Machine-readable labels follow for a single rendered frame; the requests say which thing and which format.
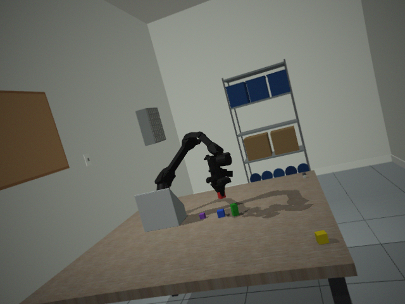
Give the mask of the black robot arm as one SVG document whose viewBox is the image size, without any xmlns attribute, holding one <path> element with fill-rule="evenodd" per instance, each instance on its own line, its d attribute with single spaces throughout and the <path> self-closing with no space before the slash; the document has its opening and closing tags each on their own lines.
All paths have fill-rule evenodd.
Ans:
<svg viewBox="0 0 405 304">
<path fill-rule="evenodd" d="M 199 139 L 197 139 L 197 137 Z M 184 135 L 184 138 L 182 139 L 182 146 L 169 164 L 169 166 L 164 168 L 157 176 L 155 180 L 155 184 L 157 184 L 157 190 L 170 188 L 172 181 L 176 177 L 175 171 L 177 167 L 180 165 L 187 152 L 193 149 L 196 145 L 200 144 L 201 141 L 207 146 L 208 151 L 213 155 L 206 155 L 206 157 L 204 158 L 204 160 L 208 161 L 209 168 L 231 165 L 232 158 L 229 152 L 223 153 L 223 148 L 212 142 L 204 133 L 200 131 L 190 132 Z M 221 172 L 223 177 L 233 177 L 233 171 L 222 169 Z"/>
</svg>

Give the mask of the yellow cube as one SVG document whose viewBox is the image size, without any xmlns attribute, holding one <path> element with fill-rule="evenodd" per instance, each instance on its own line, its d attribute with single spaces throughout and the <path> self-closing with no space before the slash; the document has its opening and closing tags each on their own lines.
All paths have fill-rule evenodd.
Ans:
<svg viewBox="0 0 405 304">
<path fill-rule="evenodd" d="M 324 230 L 315 232 L 315 236 L 319 245 L 329 243 L 328 234 Z"/>
</svg>

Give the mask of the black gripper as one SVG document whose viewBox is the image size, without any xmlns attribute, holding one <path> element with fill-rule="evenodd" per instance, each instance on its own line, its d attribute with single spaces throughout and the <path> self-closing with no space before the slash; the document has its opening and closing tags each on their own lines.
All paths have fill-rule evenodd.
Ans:
<svg viewBox="0 0 405 304">
<path fill-rule="evenodd" d="M 231 179 L 229 177 L 223 177 L 222 168 L 216 167 L 216 168 L 210 168 L 208 171 L 211 173 L 211 177 L 208 177 L 206 179 L 207 183 L 211 182 L 211 186 L 214 188 L 214 190 L 222 196 L 225 194 L 225 185 L 231 182 Z"/>
</svg>

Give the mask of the blue block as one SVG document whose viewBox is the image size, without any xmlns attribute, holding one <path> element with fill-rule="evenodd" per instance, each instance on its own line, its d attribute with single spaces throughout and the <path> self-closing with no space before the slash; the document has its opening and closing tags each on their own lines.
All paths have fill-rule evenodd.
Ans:
<svg viewBox="0 0 405 304">
<path fill-rule="evenodd" d="M 217 210 L 218 218 L 225 216 L 224 208 Z"/>
</svg>

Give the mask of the red block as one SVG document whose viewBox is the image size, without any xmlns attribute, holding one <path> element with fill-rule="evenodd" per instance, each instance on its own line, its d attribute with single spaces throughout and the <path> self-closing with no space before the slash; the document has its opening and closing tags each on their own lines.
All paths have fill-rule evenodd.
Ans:
<svg viewBox="0 0 405 304">
<path fill-rule="evenodd" d="M 225 198 L 225 197 L 226 197 L 226 195 L 225 195 L 225 194 L 224 194 L 224 196 L 222 196 L 222 195 L 220 194 L 220 192 L 218 192 L 217 194 L 218 194 L 218 198 L 220 198 L 220 199 L 222 199 L 222 198 Z"/>
</svg>

